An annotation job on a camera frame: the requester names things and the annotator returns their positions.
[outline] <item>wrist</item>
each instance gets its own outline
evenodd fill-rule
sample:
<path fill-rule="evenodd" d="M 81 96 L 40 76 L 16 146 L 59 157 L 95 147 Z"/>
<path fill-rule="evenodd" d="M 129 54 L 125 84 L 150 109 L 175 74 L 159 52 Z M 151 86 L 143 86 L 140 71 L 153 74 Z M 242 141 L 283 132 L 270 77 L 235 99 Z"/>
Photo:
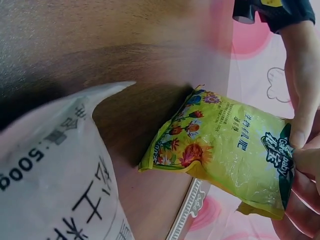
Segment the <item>wrist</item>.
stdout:
<path fill-rule="evenodd" d="M 301 50 L 311 50 L 318 42 L 318 36 L 314 23 L 306 20 L 297 24 L 291 24 L 279 31 L 284 47 L 288 55 Z"/>

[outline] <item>wooden table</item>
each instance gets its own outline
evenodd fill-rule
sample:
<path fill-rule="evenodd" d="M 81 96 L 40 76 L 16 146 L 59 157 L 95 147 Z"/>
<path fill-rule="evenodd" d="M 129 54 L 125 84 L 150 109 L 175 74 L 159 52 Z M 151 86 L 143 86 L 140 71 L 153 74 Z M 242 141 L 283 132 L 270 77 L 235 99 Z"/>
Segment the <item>wooden table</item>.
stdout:
<path fill-rule="evenodd" d="M 232 0 L 0 0 L 1 128 L 53 99 L 136 81 L 93 117 L 135 238 L 165 239 L 191 177 L 137 164 L 191 86 L 226 94 L 232 9 Z"/>

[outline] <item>white bag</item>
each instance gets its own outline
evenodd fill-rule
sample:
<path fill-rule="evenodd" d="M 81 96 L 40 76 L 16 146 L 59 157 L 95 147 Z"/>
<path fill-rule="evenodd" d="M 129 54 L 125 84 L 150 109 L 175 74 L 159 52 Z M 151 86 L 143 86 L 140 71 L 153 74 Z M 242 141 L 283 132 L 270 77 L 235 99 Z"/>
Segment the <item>white bag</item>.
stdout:
<path fill-rule="evenodd" d="M 134 239 L 92 119 L 98 103 L 132 84 L 56 100 L 0 134 L 1 240 Z"/>

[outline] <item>black sleeve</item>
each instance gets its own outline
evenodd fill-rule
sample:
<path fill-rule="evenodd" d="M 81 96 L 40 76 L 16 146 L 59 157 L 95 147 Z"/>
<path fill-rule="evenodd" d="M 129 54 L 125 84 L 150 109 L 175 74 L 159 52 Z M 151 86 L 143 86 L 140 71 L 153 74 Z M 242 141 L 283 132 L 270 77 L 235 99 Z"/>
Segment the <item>black sleeve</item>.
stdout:
<path fill-rule="evenodd" d="M 242 23 L 255 22 L 258 11 L 267 22 L 270 30 L 278 34 L 279 30 L 302 21 L 316 23 L 315 13 L 309 0 L 281 0 L 282 6 L 263 5 L 261 0 L 235 0 L 233 18 Z"/>

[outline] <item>hand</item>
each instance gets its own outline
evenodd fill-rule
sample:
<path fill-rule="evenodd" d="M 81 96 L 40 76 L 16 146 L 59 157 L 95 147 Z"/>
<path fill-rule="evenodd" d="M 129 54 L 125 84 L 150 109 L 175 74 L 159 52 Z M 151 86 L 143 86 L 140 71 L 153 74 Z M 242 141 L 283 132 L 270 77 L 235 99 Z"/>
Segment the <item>hand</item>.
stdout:
<path fill-rule="evenodd" d="M 295 172 L 285 216 L 280 221 L 272 220 L 272 224 L 281 240 L 320 240 L 320 149 L 296 150 L 293 159 L 299 171 Z"/>
<path fill-rule="evenodd" d="M 311 21 L 280 31 L 285 48 L 285 77 L 295 111 L 290 143 L 295 148 L 320 148 L 320 42 Z"/>

